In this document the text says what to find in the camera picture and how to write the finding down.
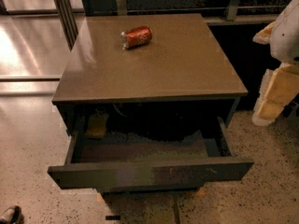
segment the red can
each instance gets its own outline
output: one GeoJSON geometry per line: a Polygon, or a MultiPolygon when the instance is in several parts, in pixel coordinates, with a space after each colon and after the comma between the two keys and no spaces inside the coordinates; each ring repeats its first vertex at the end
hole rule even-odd
{"type": "Polygon", "coordinates": [[[121,33],[122,46],[126,49],[147,44],[151,41],[151,30],[147,26],[140,26],[121,33]]]}

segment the shoe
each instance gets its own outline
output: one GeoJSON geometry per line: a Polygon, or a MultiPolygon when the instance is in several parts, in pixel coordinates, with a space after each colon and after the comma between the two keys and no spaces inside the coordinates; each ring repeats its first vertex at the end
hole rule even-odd
{"type": "Polygon", "coordinates": [[[21,208],[18,205],[10,206],[2,216],[0,224],[19,224],[21,221],[21,208]]]}

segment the brown tabletop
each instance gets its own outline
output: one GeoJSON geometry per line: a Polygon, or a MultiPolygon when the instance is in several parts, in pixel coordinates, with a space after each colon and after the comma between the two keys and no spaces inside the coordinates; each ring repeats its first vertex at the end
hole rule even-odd
{"type": "Polygon", "coordinates": [[[200,14],[88,17],[53,102],[112,103],[237,97],[247,90],[200,14]],[[148,26],[126,50],[121,32],[148,26]]]}

